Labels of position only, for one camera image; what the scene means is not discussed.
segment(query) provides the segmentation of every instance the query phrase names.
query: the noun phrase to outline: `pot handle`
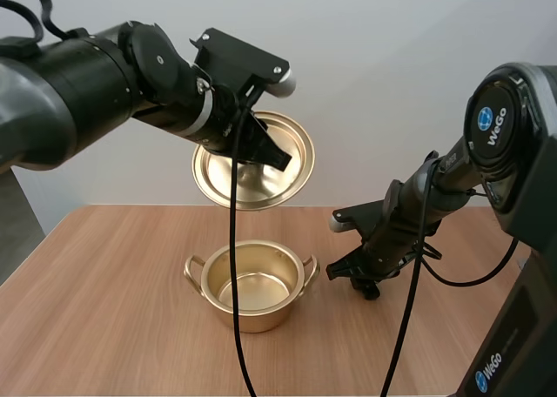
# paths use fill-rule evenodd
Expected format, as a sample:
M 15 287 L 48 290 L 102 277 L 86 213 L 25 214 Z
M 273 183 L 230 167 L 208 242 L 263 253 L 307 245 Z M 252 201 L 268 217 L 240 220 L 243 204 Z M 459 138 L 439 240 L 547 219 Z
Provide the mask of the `pot handle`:
M 313 268 L 312 268 L 312 272 L 310 273 L 310 275 L 305 279 L 304 286 L 302 287 L 302 291 L 299 292 L 298 298 L 301 297 L 302 295 L 304 295 L 305 290 L 313 284 L 313 282 L 315 281 L 315 279 L 317 279 L 317 277 L 319 275 L 319 271 L 321 271 L 321 265 L 319 264 L 319 261 L 317 260 L 317 258 L 315 258 L 313 255 L 311 255 L 310 258 L 306 259 L 302 263 L 303 263 L 304 266 L 307 266 L 310 263 L 313 263 Z
M 191 255 L 190 258 L 185 260 L 185 265 L 184 265 L 185 278 L 191 284 L 193 289 L 197 291 L 201 297 L 204 297 L 205 295 L 203 294 L 203 290 L 201 290 L 201 285 L 193 278 L 193 275 L 191 275 L 191 262 L 195 262 L 196 264 L 198 264 L 203 268 L 203 266 L 205 265 L 205 261 L 202 260 L 197 255 Z

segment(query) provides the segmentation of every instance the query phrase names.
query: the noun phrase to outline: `wego logo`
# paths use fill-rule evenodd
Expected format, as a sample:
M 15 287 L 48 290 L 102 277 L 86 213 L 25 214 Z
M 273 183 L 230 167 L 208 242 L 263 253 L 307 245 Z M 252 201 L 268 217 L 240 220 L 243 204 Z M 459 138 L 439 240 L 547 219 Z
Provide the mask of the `wego logo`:
M 491 360 L 487 362 L 486 367 L 476 372 L 476 385 L 482 393 L 487 393 L 487 382 L 492 379 L 502 360 L 500 353 L 491 355 Z
M 491 130 L 491 135 L 489 136 L 489 141 L 487 142 L 488 145 L 495 146 L 495 142 L 497 142 L 497 138 L 499 137 L 499 133 L 501 132 L 501 126 L 505 122 L 506 114 L 507 109 L 501 108 L 501 111 L 499 111 L 499 116 L 495 118 L 495 128 Z

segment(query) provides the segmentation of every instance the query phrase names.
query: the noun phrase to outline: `gold pot lid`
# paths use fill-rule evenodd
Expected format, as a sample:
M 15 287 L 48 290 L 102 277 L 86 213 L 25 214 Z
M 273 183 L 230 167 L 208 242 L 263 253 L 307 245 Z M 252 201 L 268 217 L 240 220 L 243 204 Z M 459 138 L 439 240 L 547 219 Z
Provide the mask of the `gold pot lid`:
M 238 210 L 264 210 L 284 203 L 302 189 L 315 163 L 312 140 L 298 123 L 271 111 L 257 111 L 255 116 L 267 124 L 269 135 L 292 159 L 283 172 L 268 165 L 238 164 Z M 200 145 L 193 153 L 192 168 L 201 192 L 230 207 L 232 160 L 213 155 Z

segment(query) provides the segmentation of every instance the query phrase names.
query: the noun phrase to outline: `black cable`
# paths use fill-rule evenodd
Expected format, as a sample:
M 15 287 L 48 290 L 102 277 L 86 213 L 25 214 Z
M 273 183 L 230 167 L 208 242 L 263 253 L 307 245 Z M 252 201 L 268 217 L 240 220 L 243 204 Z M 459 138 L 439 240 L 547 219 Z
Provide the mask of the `black cable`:
M 467 192 L 468 197 L 487 197 L 487 194 L 484 192 L 477 192 L 473 188 L 469 189 Z
M 54 36 L 67 40 L 70 38 L 65 31 L 58 29 L 58 27 L 50 19 L 52 13 L 52 0 L 39 0 L 41 2 L 42 12 L 41 20 L 43 21 L 44 28 L 52 33 Z
M 404 337 L 406 335 L 406 329 L 408 328 L 408 322 L 410 321 L 410 314 L 412 312 L 414 298 L 416 297 L 416 289 L 418 288 L 418 279 L 419 279 L 419 268 L 422 262 L 422 254 L 424 252 L 424 242 L 426 239 L 426 211 L 427 211 L 427 205 L 429 203 L 429 193 L 432 188 L 433 174 L 437 169 L 438 163 L 439 160 L 434 161 L 429 167 L 429 169 L 427 170 L 426 185 L 424 187 L 424 200 L 421 205 L 421 214 L 419 217 L 418 245 L 416 247 L 416 258 L 414 259 L 412 280 L 410 281 L 410 288 L 408 289 L 408 298 L 406 299 L 406 306 L 404 309 L 404 313 L 402 314 L 402 321 L 400 322 L 399 335 L 394 345 L 391 364 L 389 365 L 389 369 L 385 377 L 385 382 L 383 383 L 383 388 L 381 389 L 381 397 L 386 397 L 386 394 L 389 391 L 389 387 L 391 386 L 391 382 L 393 381 L 394 371 L 397 367 L 397 363 L 399 362 L 400 351 L 402 350 L 402 344 L 404 342 Z
M 11 0 L 0 0 L 0 7 L 5 8 L 6 10 L 13 11 L 27 20 L 27 23 L 30 24 L 30 26 L 33 28 L 33 32 L 35 33 L 35 36 L 33 37 L 33 41 L 35 43 L 43 40 L 43 26 L 41 25 L 41 22 L 38 20 L 33 11 L 31 11 L 25 5 L 21 5 L 20 3 Z
M 519 244 L 519 241 L 517 239 L 513 239 L 513 241 L 511 242 L 511 245 L 508 247 L 507 253 L 505 253 L 505 256 L 503 257 L 503 259 L 501 260 L 501 262 L 485 277 L 481 277 L 478 279 L 475 279 L 474 281 L 467 281 L 467 282 L 454 282 L 454 281 L 448 281 L 446 279 L 444 279 L 443 277 L 441 277 L 440 275 L 438 275 L 430 266 L 429 264 L 426 262 L 425 259 L 423 259 L 423 264 L 426 267 L 427 271 L 429 271 L 429 273 L 432 274 L 432 276 L 438 280 L 439 282 L 442 282 L 443 284 L 445 284 L 446 286 L 460 286 L 460 287 L 464 287 L 464 286 L 478 286 L 479 284 L 483 284 L 486 281 L 489 281 L 491 278 L 493 278 L 495 275 L 497 275 L 498 273 L 500 273 L 501 269 L 503 269 L 505 267 L 505 265 L 508 263 L 508 261 L 513 257 L 513 253 L 514 250 L 516 249 L 516 246 Z
M 232 286 L 232 318 L 234 320 L 234 339 L 236 341 L 236 351 L 238 353 L 238 362 L 242 370 L 245 386 L 247 387 L 251 397 L 257 397 L 253 389 L 250 375 L 247 373 L 245 366 L 244 352 L 242 351 L 242 341 L 240 339 L 240 318 L 239 318 L 239 303 L 238 303 L 238 282 L 236 278 L 236 191 L 238 182 L 238 150 L 240 146 L 240 136 L 242 134 L 242 127 L 249 108 L 245 108 L 240 114 L 238 120 L 238 129 L 234 137 L 232 145 L 232 175 L 230 187 L 230 281 Z

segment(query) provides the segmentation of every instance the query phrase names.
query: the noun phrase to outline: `blue logo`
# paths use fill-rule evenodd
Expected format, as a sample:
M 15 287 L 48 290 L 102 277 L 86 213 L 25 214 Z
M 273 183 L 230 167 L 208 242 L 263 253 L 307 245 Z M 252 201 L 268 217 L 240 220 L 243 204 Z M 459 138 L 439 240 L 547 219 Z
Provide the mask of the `blue logo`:
M 478 127 L 482 131 L 489 130 L 491 127 L 491 123 L 493 122 L 493 111 L 491 108 L 484 107 L 480 110 L 480 114 L 478 114 Z
M 481 371 L 476 373 L 476 384 L 482 393 L 487 393 L 486 376 Z

